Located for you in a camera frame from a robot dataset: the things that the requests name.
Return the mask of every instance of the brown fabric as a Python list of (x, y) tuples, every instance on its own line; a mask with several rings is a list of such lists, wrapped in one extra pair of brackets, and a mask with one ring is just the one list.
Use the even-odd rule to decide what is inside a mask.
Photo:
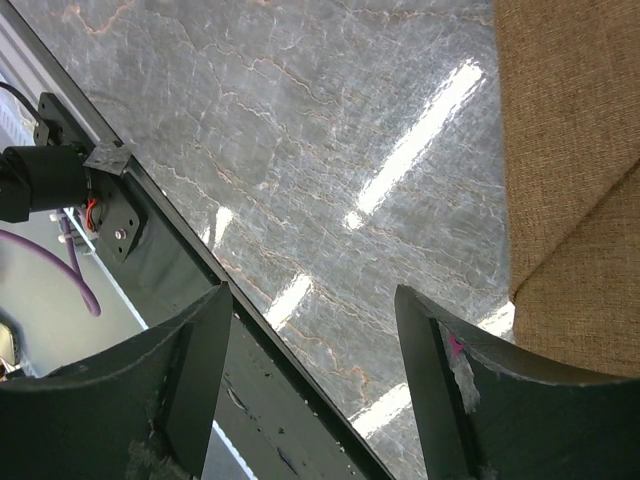
[(640, 1), (499, 0), (496, 38), (516, 340), (640, 375)]

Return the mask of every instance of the red wire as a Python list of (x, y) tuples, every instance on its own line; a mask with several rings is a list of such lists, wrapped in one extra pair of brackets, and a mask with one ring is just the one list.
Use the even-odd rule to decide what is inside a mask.
[(96, 203), (98, 203), (98, 200), (96, 200), (95, 198), (92, 198), (91, 200), (89, 200), (89, 204), (87, 205), (86, 223), (87, 223), (87, 228), (92, 232), (94, 230), (94, 227), (93, 227), (93, 220), (91, 220), (91, 212), (93, 211), (93, 207), (96, 206)]

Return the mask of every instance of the brown cloth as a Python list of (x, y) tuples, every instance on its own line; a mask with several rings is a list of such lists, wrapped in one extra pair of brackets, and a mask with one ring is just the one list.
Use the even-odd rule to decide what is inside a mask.
[(497, 0), (516, 342), (640, 375), (640, 1)]

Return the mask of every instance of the black cable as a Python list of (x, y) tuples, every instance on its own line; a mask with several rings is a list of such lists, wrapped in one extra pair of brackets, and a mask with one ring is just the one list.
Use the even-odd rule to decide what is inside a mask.
[(18, 90), (17, 88), (15, 88), (12, 85), (9, 85), (8, 83), (5, 82), (0, 82), (0, 87), (4, 88), (5, 90), (7, 90), (9, 93), (11, 93), (14, 97), (16, 97), (18, 99), (18, 101), (24, 105), (24, 108), (26, 108), (29, 113), (31, 114), (31, 116), (33, 118), (35, 118), (36, 122), (38, 123), (42, 123), (44, 124), (44, 120), (43, 118), (40, 116), (40, 114), (38, 113), (38, 111), (33, 107), (33, 105), (31, 105), (31, 102), (29, 102), (29, 100), (27, 99), (27, 97), (25, 97), (22, 92), (20, 92), (20, 90)]

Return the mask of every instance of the marble surface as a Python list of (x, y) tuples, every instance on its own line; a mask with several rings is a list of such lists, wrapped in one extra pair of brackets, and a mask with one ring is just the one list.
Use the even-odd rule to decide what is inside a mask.
[(13, 0), (398, 478), (406, 283), (506, 302), (489, 0)]

